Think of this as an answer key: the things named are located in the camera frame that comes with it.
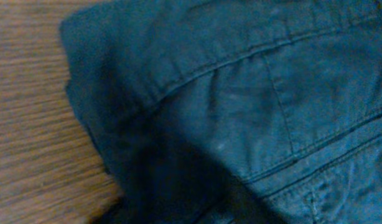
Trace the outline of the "navy blue shorts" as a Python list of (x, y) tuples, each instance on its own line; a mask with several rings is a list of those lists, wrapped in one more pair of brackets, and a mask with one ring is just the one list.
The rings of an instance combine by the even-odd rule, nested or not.
[(382, 223), (382, 1), (110, 1), (60, 37), (123, 191), (96, 223)]

